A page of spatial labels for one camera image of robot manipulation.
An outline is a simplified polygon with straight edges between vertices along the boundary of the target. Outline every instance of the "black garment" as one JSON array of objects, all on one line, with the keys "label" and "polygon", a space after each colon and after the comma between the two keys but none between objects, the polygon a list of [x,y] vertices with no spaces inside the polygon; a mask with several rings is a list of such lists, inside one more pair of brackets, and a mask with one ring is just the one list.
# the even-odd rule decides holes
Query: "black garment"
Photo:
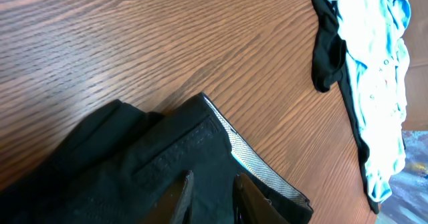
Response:
[{"label": "black garment", "polygon": [[315,88],[320,92],[329,91],[330,86],[334,82],[338,82],[358,148],[358,162],[364,192],[370,208],[374,213],[378,214],[378,203],[367,195],[367,178],[364,164],[368,159],[370,150],[358,132],[349,74],[345,64],[346,42],[337,33],[339,24],[332,4],[328,0],[312,0],[312,4],[318,16],[319,24],[312,58],[312,81]]},{"label": "black garment", "polygon": [[250,163],[249,171],[232,157],[224,120],[209,103],[199,94],[164,118],[119,101],[97,110],[36,171],[0,194],[2,207],[13,203],[1,217],[10,223],[136,223],[190,170],[193,223],[233,222],[232,186],[239,173],[288,222],[309,222],[313,210],[305,196],[282,179],[286,193],[304,202],[285,198],[263,183],[272,170],[263,172],[263,181],[251,173],[264,162]]}]

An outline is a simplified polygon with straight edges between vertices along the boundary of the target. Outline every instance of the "white and blue cloth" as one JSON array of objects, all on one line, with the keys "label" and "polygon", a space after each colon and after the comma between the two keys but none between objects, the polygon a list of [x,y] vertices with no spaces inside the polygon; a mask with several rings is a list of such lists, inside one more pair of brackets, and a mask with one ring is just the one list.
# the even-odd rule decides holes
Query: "white and blue cloth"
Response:
[{"label": "white and blue cloth", "polygon": [[364,167],[367,195],[376,202],[391,196],[388,181],[405,165],[401,124],[406,118],[404,77],[409,53],[403,36],[410,16],[408,0],[329,0],[346,40],[359,134],[370,149]]}]

